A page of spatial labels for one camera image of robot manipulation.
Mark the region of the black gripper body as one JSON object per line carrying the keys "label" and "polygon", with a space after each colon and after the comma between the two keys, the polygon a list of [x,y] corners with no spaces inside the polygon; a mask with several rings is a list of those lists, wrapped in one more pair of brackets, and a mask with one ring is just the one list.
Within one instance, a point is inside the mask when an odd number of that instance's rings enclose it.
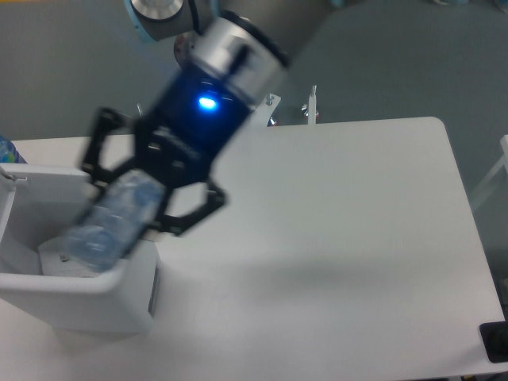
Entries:
{"label": "black gripper body", "polygon": [[135,167],[169,188],[202,183],[251,113],[199,67],[185,67],[135,123]]}

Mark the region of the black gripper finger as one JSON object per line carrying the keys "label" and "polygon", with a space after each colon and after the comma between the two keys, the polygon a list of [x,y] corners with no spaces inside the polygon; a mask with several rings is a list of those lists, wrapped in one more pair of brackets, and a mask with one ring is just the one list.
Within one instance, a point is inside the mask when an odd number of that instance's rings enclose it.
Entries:
{"label": "black gripper finger", "polygon": [[113,169],[102,165],[106,154],[106,143],[117,130],[125,129],[133,134],[139,117],[131,117],[109,107],[99,108],[91,125],[89,140],[79,162],[79,169],[89,176],[89,184],[96,191],[86,208],[80,213],[77,222],[84,222],[96,206],[111,192],[112,186],[127,171],[133,169],[134,158],[130,157]]}
{"label": "black gripper finger", "polygon": [[213,179],[207,179],[202,184],[206,185],[203,203],[190,212],[178,216],[166,214],[166,209],[171,205],[171,200],[177,188],[165,190],[163,201],[156,211],[156,216],[152,222],[148,223],[144,233],[147,234],[148,231],[153,231],[155,233],[170,233],[174,237],[181,237],[184,233],[226,205],[228,195],[218,183]]}

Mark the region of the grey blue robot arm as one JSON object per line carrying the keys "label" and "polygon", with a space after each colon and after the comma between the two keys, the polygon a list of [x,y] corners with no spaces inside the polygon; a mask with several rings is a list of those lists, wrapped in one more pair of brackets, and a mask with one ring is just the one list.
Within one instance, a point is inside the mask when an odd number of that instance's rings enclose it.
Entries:
{"label": "grey blue robot arm", "polygon": [[113,170],[100,164],[102,146],[125,121],[115,110],[98,111],[82,169],[99,196],[71,236],[114,246],[131,246],[150,229],[183,233],[223,206],[223,190],[210,178],[213,162],[289,64],[251,19],[231,10],[211,14],[195,1],[181,2],[176,13],[147,1],[127,8],[153,40],[187,15],[198,42],[152,109],[135,120],[134,154]]}

